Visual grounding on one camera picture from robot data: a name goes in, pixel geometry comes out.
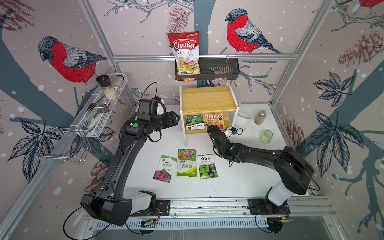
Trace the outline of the wooden two-tier shelf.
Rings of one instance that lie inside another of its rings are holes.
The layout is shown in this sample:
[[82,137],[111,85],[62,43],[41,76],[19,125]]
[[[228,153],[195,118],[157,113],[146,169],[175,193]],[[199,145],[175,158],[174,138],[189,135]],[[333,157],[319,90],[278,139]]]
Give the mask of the wooden two-tier shelf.
[[204,133],[204,130],[187,130],[186,116],[222,113],[225,127],[236,123],[240,107],[230,84],[220,87],[180,88],[180,115],[183,126],[184,144],[187,135]]

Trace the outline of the snack bar packet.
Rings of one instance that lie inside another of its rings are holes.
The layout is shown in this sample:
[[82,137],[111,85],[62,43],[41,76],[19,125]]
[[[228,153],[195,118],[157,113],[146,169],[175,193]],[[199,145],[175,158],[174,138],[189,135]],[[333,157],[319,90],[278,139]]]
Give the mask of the snack bar packet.
[[215,75],[228,75],[228,74],[230,74],[230,72],[229,71],[221,71],[221,70],[215,69],[214,70],[214,74]]

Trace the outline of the green glass cup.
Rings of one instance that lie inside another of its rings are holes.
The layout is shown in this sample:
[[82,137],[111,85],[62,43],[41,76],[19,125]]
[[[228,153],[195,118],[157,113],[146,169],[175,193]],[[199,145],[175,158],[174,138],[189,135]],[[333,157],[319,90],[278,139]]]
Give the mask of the green glass cup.
[[265,130],[259,137],[259,140],[262,144],[268,145],[273,138],[274,134],[270,130]]

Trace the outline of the pink straw spoon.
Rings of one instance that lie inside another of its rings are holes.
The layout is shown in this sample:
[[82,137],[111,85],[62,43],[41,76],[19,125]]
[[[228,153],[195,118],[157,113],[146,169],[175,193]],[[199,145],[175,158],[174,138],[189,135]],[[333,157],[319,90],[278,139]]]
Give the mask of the pink straw spoon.
[[239,107],[238,115],[240,116],[241,112],[242,112],[241,101],[240,100],[238,100],[238,107]]

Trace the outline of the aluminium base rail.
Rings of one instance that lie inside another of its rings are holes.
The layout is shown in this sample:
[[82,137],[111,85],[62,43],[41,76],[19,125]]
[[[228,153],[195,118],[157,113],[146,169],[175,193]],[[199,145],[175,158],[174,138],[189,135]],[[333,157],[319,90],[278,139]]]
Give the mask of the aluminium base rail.
[[158,209],[161,218],[235,218],[250,217],[333,217],[336,215],[328,198],[316,196],[292,197],[277,212],[268,213],[262,210],[263,198],[170,198],[157,200],[157,207],[152,214],[139,211],[132,217],[157,217]]

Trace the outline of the glass jar in rack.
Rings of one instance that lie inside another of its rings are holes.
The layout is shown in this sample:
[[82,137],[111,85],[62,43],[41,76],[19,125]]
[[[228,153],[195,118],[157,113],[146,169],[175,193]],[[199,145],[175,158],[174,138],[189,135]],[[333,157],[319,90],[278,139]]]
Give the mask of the glass jar in rack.
[[114,78],[114,81],[112,82],[112,87],[116,90],[116,91],[120,91],[123,87],[124,87],[124,77],[122,75],[117,75],[115,78]]

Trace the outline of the metal fork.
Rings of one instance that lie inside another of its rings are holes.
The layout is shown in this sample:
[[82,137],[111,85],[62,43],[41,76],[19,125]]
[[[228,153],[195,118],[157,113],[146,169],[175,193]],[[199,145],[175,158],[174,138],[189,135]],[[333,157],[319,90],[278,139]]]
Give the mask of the metal fork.
[[87,108],[87,113],[90,113],[92,112],[92,110],[98,105],[98,103],[103,100],[105,98],[105,96],[102,96],[101,98],[99,98],[97,101],[95,101],[94,103],[91,103],[89,105],[89,107]]

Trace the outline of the metal spoon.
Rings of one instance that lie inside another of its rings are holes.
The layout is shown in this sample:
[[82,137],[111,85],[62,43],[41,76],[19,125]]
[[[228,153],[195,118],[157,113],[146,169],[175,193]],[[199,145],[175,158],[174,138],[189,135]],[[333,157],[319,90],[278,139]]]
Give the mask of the metal spoon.
[[103,113],[108,113],[110,111],[110,105],[111,103],[102,103],[102,104],[98,104],[93,110],[96,110],[96,112],[92,115],[92,118],[91,120],[95,120],[96,118],[98,118],[100,115],[102,115]]

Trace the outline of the pink shop picture packet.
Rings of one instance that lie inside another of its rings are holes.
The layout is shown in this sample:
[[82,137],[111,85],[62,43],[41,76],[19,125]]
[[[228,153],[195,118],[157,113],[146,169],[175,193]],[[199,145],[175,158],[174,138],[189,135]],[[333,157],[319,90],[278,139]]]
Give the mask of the pink shop picture packet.
[[217,126],[221,131],[223,131],[225,129],[223,113],[205,114],[205,125],[206,129],[210,126]]

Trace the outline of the mimosa seed bag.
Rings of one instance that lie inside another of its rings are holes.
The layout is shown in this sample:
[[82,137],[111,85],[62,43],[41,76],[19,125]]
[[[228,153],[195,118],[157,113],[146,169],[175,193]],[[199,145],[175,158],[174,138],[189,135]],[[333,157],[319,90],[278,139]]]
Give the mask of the mimosa seed bag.
[[197,162],[201,180],[218,177],[214,154],[198,155]]

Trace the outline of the green flower seed bag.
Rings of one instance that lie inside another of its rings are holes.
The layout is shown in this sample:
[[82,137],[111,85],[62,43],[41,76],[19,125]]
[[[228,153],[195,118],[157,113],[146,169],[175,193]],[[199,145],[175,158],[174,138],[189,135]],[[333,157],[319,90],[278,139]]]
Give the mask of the green flower seed bag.
[[197,170],[197,151],[191,149],[178,150],[177,177],[196,178]]

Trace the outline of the dark green seed bag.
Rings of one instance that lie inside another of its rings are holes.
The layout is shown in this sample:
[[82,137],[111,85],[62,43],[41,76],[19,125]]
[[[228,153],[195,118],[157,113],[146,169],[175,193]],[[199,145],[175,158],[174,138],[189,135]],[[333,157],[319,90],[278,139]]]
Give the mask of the dark green seed bag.
[[187,115],[186,130],[203,130],[205,129],[203,115]]

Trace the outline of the red Chuba cassava chips bag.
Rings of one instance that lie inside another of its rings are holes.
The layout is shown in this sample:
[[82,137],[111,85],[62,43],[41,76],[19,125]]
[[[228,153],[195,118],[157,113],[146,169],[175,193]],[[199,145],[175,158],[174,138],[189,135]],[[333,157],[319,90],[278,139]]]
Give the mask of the red Chuba cassava chips bag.
[[199,75],[200,32],[168,33],[177,75]]

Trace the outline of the green white purple seed bag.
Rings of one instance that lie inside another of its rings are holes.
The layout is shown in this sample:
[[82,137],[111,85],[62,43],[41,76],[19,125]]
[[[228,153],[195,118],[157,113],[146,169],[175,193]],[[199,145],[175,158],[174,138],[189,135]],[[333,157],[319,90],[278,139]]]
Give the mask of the green white purple seed bag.
[[178,159],[162,155],[153,179],[165,183],[170,183],[173,172],[176,169]]

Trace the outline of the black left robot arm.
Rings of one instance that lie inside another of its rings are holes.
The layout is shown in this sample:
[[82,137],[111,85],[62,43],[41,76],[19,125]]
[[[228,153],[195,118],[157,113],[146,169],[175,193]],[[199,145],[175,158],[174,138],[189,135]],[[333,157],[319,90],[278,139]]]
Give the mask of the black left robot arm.
[[153,132],[177,126],[180,116],[167,112],[162,99],[141,99],[138,110],[122,126],[119,146],[101,183],[83,195],[82,208],[94,219],[123,226],[130,215],[156,211],[156,194],[139,191],[125,199],[124,188],[137,155]]

